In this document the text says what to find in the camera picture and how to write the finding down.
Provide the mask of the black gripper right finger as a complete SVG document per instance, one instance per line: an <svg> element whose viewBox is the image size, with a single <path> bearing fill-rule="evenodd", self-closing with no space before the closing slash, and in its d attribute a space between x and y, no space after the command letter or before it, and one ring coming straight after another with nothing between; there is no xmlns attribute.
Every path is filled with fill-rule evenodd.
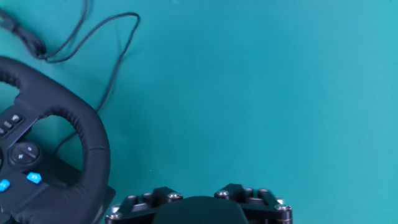
<svg viewBox="0 0 398 224"><path fill-rule="evenodd" d="M214 193L214 198L231 202L238 209L233 223L293 224L293 210L268 189L254 189L228 184Z"/></svg>

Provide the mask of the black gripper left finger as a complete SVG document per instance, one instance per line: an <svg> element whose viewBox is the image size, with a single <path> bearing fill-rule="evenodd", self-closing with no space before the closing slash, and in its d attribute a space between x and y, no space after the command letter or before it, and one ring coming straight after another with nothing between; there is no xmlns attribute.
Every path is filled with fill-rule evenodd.
<svg viewBox="0 0 398 224"><path fill-rule="evenodd" d="M151 224L161 206L182 199L181 193L168 187L159 187L142 195L130 195L112 207L112 212L104 218L105 224Z"/></svg>

